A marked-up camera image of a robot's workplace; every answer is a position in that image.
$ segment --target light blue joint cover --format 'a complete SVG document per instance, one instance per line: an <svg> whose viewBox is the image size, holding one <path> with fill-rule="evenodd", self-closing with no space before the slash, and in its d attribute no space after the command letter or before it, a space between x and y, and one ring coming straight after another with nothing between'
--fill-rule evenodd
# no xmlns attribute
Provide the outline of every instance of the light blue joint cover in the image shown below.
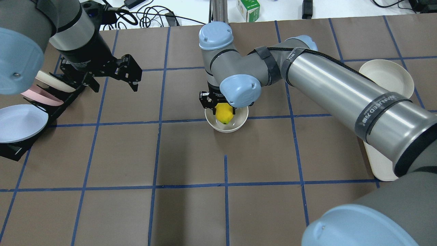
<svg viewBox="0 0 437 246"><path fill-rule="evenodd" d="M418 246L396 222L366 206L346 204L327 211L305 230L302 246Z"/></svg>
<svg viewBox="0 0 437 246"><path fill-rule="evenodd" d="M27 36L0 28L0 94L20 94L30 88L44 63L41 48Z"/></svg>
<svg viewBox="0 0 437 246"><path fill-rule="evenodd" d="M261 84L254 76L236 74L222 81L220 91L232 107L242 108L260 97Z"/></svg>
<svg viewBox="0 0 437 246"><path fill-rule="evenodd" d="M199 31L199 46L204 50L216 50L226 47L234 41L231 27L225 22L213 21Z"/></svg>
<svg viewBox="0 0 437 246"><path fill-rule="evenodd" d="M312 38L310 36L300 35L300 36L297 36L297 37L288 38L288 39L286 39L286 41L289 40L289 39L298 39L298 40L304 42L309 47L309 49L312 49L312 50L315 50L315 51L319 50L317 48L316 43L312 40Z"/></svg>

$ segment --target black cable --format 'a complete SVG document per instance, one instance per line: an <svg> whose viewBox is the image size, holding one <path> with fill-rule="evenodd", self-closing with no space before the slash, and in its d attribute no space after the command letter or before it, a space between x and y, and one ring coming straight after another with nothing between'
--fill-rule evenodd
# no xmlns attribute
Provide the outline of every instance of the black cable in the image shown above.
<svg viewBox="0 0 437 246"><path fill-rule="evenodd" d="M160 7L160 8L163 8L163 9L167 10L169 13L172 13L174 19L176 20L176 24L177 24L177 25L180 25L179 22L178 22L177 19L176 19L176 15L174 14L173 11L169 10L168 8L166 8L166 7L164 7L164 6L160 6L160 5L156 5L156 6L154 6L154 7Z"/></svg>
<svg viewBox="0 0 437 246"><path fill-rule="evenodd" d="M117 23L117 27L118 27L118 29L121 29L121 28L120 28L120 24L123 24L123 26L125 26L125 29L128 29L128 27L126 26L126 24L123 23L123 22L119 22L119 23Z"/></svg>
<svg viewBox="0 0 437 246"><path fill-rule="evenodd" d="M134 25L134 26L138 25L138 20L135 18L135 15L133 15L133 14L132 14L131 12L129 12L128 10L120 9L120 10L116 11L115 13L118 14L119 17L120 17L121 19L125 20L125 21L128 22L129 24ZM126 18L126 17L125 17L125 14L128 15L128 16L130 16L130 17L132 17L132 19L133 19L134 21L131 21L131 20L129 20L128 18Z"/></svg>
<svg viewBox="0 0 437 246"><path fill-rule="evenodd" d="M392 6L395 6L395 5L397 5L397 4L399 4L400 2L403 2L403 1L405 1L405 0L399 0L399 1L397 1L396 3L394 3L394 4L390 4L390 5L387 5L387 6L383 6L383 5L379 5L375 0L372 0L372 2L373 2L376 6L378 6L378 7L380 7L380 8L388 8L388 7L392 7Z"/></svg>
<svg viewBox="0 0 437 246"><path fill-rule="evenodd" d="M159 15L160 12L162 11L162 10L158 11L158 10L155 9L155 6L152 6L152 7L148 7L148 8L146 8L146 9L144 9L144 15L145 15L145 16L148 16L150 10L154 10L158 15ZM164 26L164 22L163 22L162 17L159 16L159 18L160 18L160 20L161 20L161 24L162 24L162 26ZM152 22L152 21L150 21L149 24L146 23L146 27L150 27L151 22Z"/></svg>
<svg viewBox="0 0 437 246"><path fill-rule="evenodd" d="M417 14L417 12L414 10L414 9L411 9L411 8L403 8L403 7L400 7L399 6L399 3L398 3L398 8L400 8L400 9L407 9L407 10L411 10L411 11L413 11L415 14Z"/></svg>
<svg viewBox="0 0 437 246"><path fill-rule="evenodd" d="M132 13L132 14L136 14L136 13L138 13L138 14L142 14L142 12L131 12L131 13ZM151 14L151 15L160 15L160 16L165 16L164 14ZM190 18L186 18L186 17L182 17L182 16L178 16L178 15L175 15L175 17L176 17L176 18L185 19L185 20L189 20L189 21L194 21L194 22L197 22L197 23L199 23L199 24L206 25L206 23L203 23L203 22L200 22L200 21L197 21L197 20L193 20L193 19L190 19Z"/></svg>
<svg viewBox="0 0 437 246"><path fill-rule="evenodd" d="M152 4L153 1L154 1L154 0L150 1L150 3L148 3L148 4L144 4L143 6L141 6L141 7L137 10L137 12L140 12L144 7L146 7L146 6L150 5L150 4Z"/></svg>

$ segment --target power adapter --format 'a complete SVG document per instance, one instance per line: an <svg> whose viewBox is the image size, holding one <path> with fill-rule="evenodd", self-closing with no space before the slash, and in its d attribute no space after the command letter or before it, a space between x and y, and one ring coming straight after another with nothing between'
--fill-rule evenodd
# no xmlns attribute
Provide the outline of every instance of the power adapter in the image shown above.
<svg viewBox="0 0 437 246"><path fill-rule="evenodd" d="M128 7L128 9L131 9L145 1L146 0L125 0L125 5L126 7Z"/></svg>
<svg viewBox="0 0 437 246"><path fill-rule="evenodd" d="M303 0L302 3L302 19L312 18L312 0Z"/></svg>

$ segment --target blue tape line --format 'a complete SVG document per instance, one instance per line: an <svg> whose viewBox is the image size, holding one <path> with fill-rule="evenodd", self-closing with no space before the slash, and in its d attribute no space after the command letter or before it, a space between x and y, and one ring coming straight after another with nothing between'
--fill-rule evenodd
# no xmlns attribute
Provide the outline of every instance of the blue tape line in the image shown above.
<svg viewBox="0 0 437 246"><path fill-rule="evenodd" d="M417 91L416 87L414 87L414 94L416 94L416 97L417 97L417 100L419 101L420 106L424 109L425 105L423 104L423 101L420 98L419 92Z"/></svg>
<svg viewBox="0 0 437 246"><path fill-rule="evenodd" d="M55 66L55 70L53 71L53 74L56 74L56 71L58 70L58 67L59 67L59 62L61 62L61 54L59 54L59 57L58 57L58 61L56 62L56 66Z"/></svg>
<svg viewBox="0 0 437 246"><path fill-rule="evenodd" d="M201 121L206 121L206 119L169 119L169 120L163 120L162 123L201 122Z"/></svg>
<svg viewBox="0 0 437 246"><path fill-rule="evenodd" d="M30 148L28 150L27 154L26 154L26 158L24 159L23 167L21 168L20 175L19 175L18 180L17 180L17 184L15 185L14 194L12 195L12 199L10 201L9 208L7 210L6 217L5 217L4 222L3 222L3 227L1 228L0 243L1 243L2 239L3 239L4 230L6 229L7 221L9 220L10 212L12 211L12 207L14 205L15 197L17 196L17 191L18 191L18 188L20 187L21 178L23 177L24 169L26 168L26 165L27 165L27 162L28 162L28 159L29 159L29 155L30 155L31 149L32 148Z"/></svg>
<svg viewBox="0 0 437 246"><path fill-rule="evenodd" d="M228 186L269 186L269 185L299 185L300 181L279 181L279 182L246 182L246 183L229 183Z"/></svg>
<svg viewBox="0 0 437 246"><path fill-rule="evenodd" d="M171 70L191 70L191 69L205 69L205 67L173 67L173 68L167 68L167 71ZM150 71L164 71L163 68L152 68L152 69L143 69L143 72L150 72Z"/></svg>
<svg viewBox="0 0 437 246"><path fill-rule="evenodd" d="M96 123L86 123L86 124L60 124L60 125L51 125L49 128L54 127L95 127Z"/></svg>
<svg viewBox="0 0 437 246"><path fill-rule="evenodd" d="M279 27L277 25L277 21L274 21L274 26L276 28L277 42L280 43L281 42L281 35L279 34Z"/></svg>
<svg viewBox="0 0 437 246"><path fill-rule="evenodd" d="M294 118L305 118L305 117L329 117L332 116L330 114L301 114L301 115L294 115Z"/></svg>
<svg viewBox="0 0 437 246"><path fill-rule="evenodd" d="M99 126L140 125L140 124L156 124L156 123L159 123L159 121L151 120L151 121L131 121L131 122L108 122L108 123L99 123Z"/></svg>
<svg viewBox="0 0 437 246"><path fill-rule="evenodd" d="M151 71L164 71L163 68L152 68L152 69L143 69L143 72L151 72Z"/></svg>
<svg viewBox="0 0 437 246"><path fill-rule="evenodd" d="M152 185L144 186L111 186L111 187L87 187L86 190L146 190L152 189Z"/></svg>
<svg viewBox="0 0 437 246"><path fill-rule="evenodd" d="M413 57L402 57L404 60L416 60L416 59L437 59L437 56L413 56Z"/></svg>
<svg viewBox="0 0 437 246"><path fill-rule="evenodd" d="M164 91L165 91L165 78L167 73L167 59L168 59L168 46L170 43L170 27L167 31L167 41L165 47L165 58L164 58L164 70L163 70L163 84L161 88L161 102L160 102L160 117L158 126L158 140L156 141L156 156L155 156L155 170L153 172L153 185L156 186L156 177L158 174L158 160L160 154L160 142L161 142L161 128L162 128L162 117L163 117L163 102L164 102ZM149 218L149 234L147 245L150 246L152 240L152 225L153 225L153 211L155 207L155 192L156 189L152 189L152 199L150 201L150 218Z"/></svg>
<svg viewBox="0 0 437 246"><path fill-rule="evenodd" d="M375 60L377 58L374 59L349 59L349 60L343 60L343 62L356 62L356 61L371 61L371 60ZM382 60L400 60L399 58L378 58L378 59L382 59Z"/></svg>
<svg viewBox="0 0 437 246"><path fill-rule="evenodd" d="M43 192L43 191L78 191L80 187L63 187L63 188L23 188L18 189L18 192Z"/></svg>
<svg viewBox="0 0 437 246"><path fill-rule="evenodd" d="M382 18L384 19L385 26L387 27L388 33L390 34L390 37L392 38L393 44L395 45L396 52L398 53L399 58L401 59L402 66L408 71L407 65L405 64L404 58L402 57L401 51L398 47L398 44L396 43L395 37L393 36L393 32L390 29L390 25L388 24L387 18L385 17L385 15L382 16ZM425 105L423 104L422 99L420 98L419 92L417 91L416 87L414 87L414 93L416 94L417 99L419 100L420 106L424 109Z"/></svg>
<svg viewBox="0 0 437 246"><path fill-rule="evenodd" d="M277 39L278 39L278 41L280 41L281 35L279 34L279 27L277 26L277 21L275 21L275 26L276 26ZM299 184L301 185L302 203L303 203L303 211L304 211L304 216L305 216L305 223L306 223L306 226L308 226L309 225L309 217L308 217L308 209L307 209L307 204L306 204L305 183L304 183L304 179L303 179L302 165L301 165L301 161L300 161L298 138L296 136L295 118L294 118L294 114L293 114L293 108L291 107L290 91L288 89L288 84L286 82L284 82L284 86L285 86L285 91L287 92L288 110L290 111L290 116L291 116L290 117L291 118L291 129L293 131L293 140L295 143L296 158L297 158L297 162L298 162Z"/></svg>
<svg viewBox="0 0 437 246"><path fill-rule="evenodd" d="M382 18L384 19L385 26L387 27L388 32L390 34L390 37L392 38L393 44L395 45L395 48L396 48L396 51L397 51L399 57L401 58L401 62L403 65L405 65L404 61L402 60L401 51L399 50L398 44L395 41L395 37L393 36L392 30L390 29L390 26L388 25L387 18L385 17L385 15L383 15Z"/></svg>
<svg viewBox="0 0 437 246"><path fill-rule="evenodd" d="M114 45L112 46L112 55L114 55L115 47L117 45L117 39L118 39L118 30L115 33ZM83 197L85 195L85 190L87 187L88 175L90 173L91 161L93 159L94 147L96 144L97 134L99 131L99 123L100 123L100 118L101 118L101 114L102 114L103 103L104 103L104 99L105 99L107 85L108 85L108 77L106 77L106 79L105 79L105 84L104 84L103 92L102 92L102 98L100 100L99 113L97 115L96 130L94 131L93 143L91 144L91 151L90 151L90 156L88 158L87 170L85 172L85 178L83 179L82 192L80 194L80 200L79 200L79 207L77 209L76 220L74 222L73 236L71 238L71 246L74 246L74 242L76 240L77 226L79 224L80 212L82 210L82 204L83 204Z"/></svg>
<svg viewBox="0 0 437 246"><path fill-rule="evenodd" d="M289 115L277 115L277 116L251 116L247 119L287 119L290 118Z"/></svg>
<svg viewBox="0 0 437 246"><path fill-rule="evenodd" d="M329 25L331 26L332 35L334 36L335 45L337 46L338 54L340 56L340 61L343 62L343 55L340 50L340 45L338 44L337 35L335 35L334 25L332 24L331 18L328 19Z"/></svg>
<svg viewBox="0 0 437 246"><path fill-rule="evenodd" d="M229 240L229 187L228 187L228 156L224 157L225 163L225 221L226 221L226 246L230 245Z"/></svg>
<svg viewBox="0 0 437 246"><path fill-rule="evenodd" d="M378 179L346 179L346 180L315 180L305 181L305 184L326 184L326 183L372 183L381 182ZM190 189L205 187L225 187L225 186L271 186L271 185L299 185L300 181L273 181L273 182L240 182L240 183L203 183L187 185L145 185L145 186L104 186L86 187L85 190L148 190L148 189ZM22 188L17 192L49 192L49 191L79 191L82 187L62 187L62 188ZM2 189L0 192L14 192L15 189Z"/></svg>
<svg viewBox="0 0 437 246"><path fill-rule="evenodd" d="M170 70L190 70L190 69L205 69L205 67L175 67L175 68L167 68L167 71L170 71Z"/></svg>
<svg viewBox="0 0 437 246"><path fill-rule="evenodd" d="M319 180L319 181L305 181L307 185L310 184L347 184L347 183L375 183L375 179L347 179L347 180Z"/></svg>

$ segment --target wire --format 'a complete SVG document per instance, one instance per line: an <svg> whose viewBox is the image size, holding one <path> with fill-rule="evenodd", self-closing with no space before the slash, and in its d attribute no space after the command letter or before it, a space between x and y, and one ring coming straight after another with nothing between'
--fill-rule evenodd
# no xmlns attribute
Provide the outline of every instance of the wire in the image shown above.
<svg viewBox="0 0 437 246"><path fill-rule="evenodd" d="M403 1L405 1L405 0L399 0L399 1L397 1L396 3L394 3L394 4L390 4L390 5L387 5L387 6L382 6L382 5L379 5L375 0L372 0L372 2L373 2L376 6L378 6L378 7L380 7L380 8L388 8L388 7L392 7L392 6L395 6L395 5L397 5L397 4L399 4L400 2L403 2Z"/></svg>
<svg viewBox="0 0 437 246"><path fill-rule="evenodd" d="M131 25L138 25L138 20L135 18L135 15L133 15L131 12L129 12L128 10L125 9L120 9L118 11L115 12L116 14L119 15L119 18L125 20L126 22L128 22ZM128 16L132 17L132 19L134 21L129 20L128 18L125 17L125 14L127 14Z"/></svg>
<svg viewBox="0 0 437 246"><path fill-rule="evenodd" d="M142 14L142 12L131 12L131 13L132 13L132 14L136 14L136 13L138 13L138 14ZM151 15L165 16L164 14L151 14ZM194 22L197 22L197 23L199 23L199 24L206 25L206 23L203 23L203 22L200 22L200 21L197 21L197 20L193 20L193 19L190 19L190 18L186 18L186 17L182 17L182 16L178 16L178 15L175 15L175 17L176 17L176 18L185 19L185 20L189 20L189 21L194 21Z"/></svg>
<svg viewBox="0 0 437 246"><path fill-rule="evenodd" d="M387 5L387 6L383 6L383 5L379 5L375 0L372 0L372 2L373 2L376 6L378 6L378 7L380 7L380 8L388 8L388 7L393 7L393 6L397 5L398 8L400 8L400 9L407 9L407 10L411 10L411 11L413 11L414 13L416 13L413 9L400 7L400 6L399 6L399 3L403 2L403 1L405 1L405 0L399 0L399 1L397 1L396 3L394 3L394 4L390 4L390 5Z"/></svg>
<svg viewBox="0 0 437 246"><path fill-rule="evenodd" d="M128 27L126 26L126 24L123 23L123 22L119 22L119 23L117 23L117 27L118 27L118 29L121 29L121 28L120 28L120 24L123 24L123 26L125 26L125 29L128 29Z"/></svg>
<svg viewBox="0 0 437 246"><path fill-rule="evenodd" d="M162 17L169 16L168 14L167 15L161 14L161 12L163 12L163 11L168 11L171 14L170 16L175 18L177 25L180 25L177 18L181 18L181 19L185 19L185 20L189 20L189 21L194 21L194 22L197 22L197 23L203 24L203 25L205 24L203 22L200 22L200 21L197 21L194 19L190 19L190 18L186 18L186 17L182 17L182 16L177 16L169 8L161 6L161 5L149 7L149 5L151 5L153 3L153 1L154 0L151 0L148 3L142 5L136 12L130 12L127 9L122 9L123 7L125 7L125 5L119 7L118 9L115 10L115 13L118 15L118 18L115 22L115 26L118 29L121 29L120 25L123 25L127 29L126 24L124 22L120 21L120 19L122 19L123 21L126 21L127 23L129 23L131 25L134 25L134 26L139 25L141 28L150 27L152 25L153 21L157 22L160 27L163 27L165 25L164 25L164 20ZM133 19L133 21L127 19L125 17L125 15L130 16ZM109 30L114 29L114 27L110 26L110 25L108 26L108 28L109 28Z"/></svg>

